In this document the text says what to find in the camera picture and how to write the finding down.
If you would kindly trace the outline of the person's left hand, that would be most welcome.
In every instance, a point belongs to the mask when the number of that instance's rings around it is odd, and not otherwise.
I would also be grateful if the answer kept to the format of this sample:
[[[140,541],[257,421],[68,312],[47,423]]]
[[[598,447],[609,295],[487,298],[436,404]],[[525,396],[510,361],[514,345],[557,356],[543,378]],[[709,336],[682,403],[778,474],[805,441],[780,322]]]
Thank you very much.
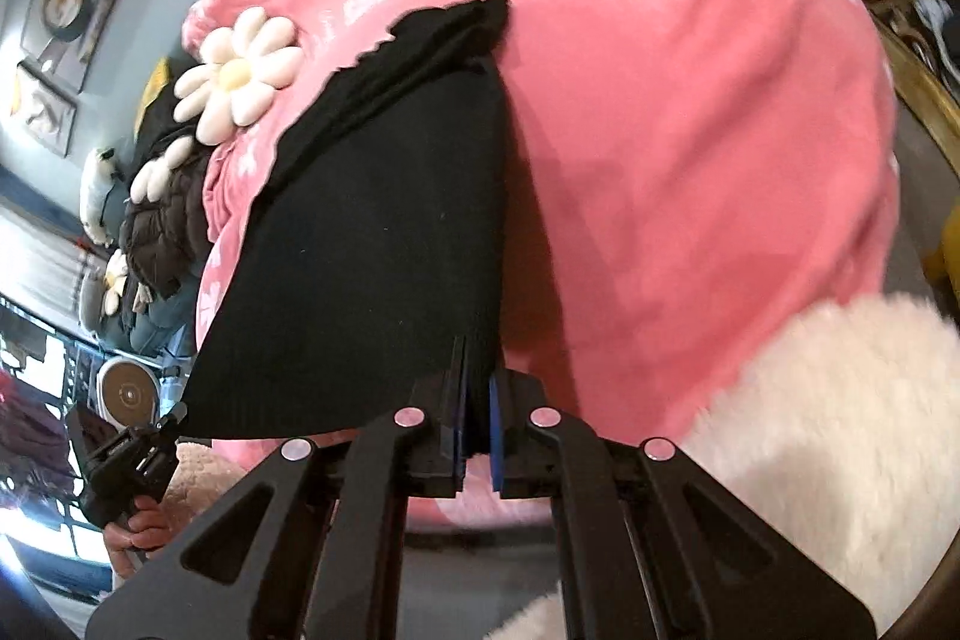
[[[155,554],[172,541],[174,530],[161,505],[140,495],[133,500],[133,513],[127,520],[111,521],[103,530],[107,557],[114,573],[128,578],[135,573],[130,553],[133,549]]]

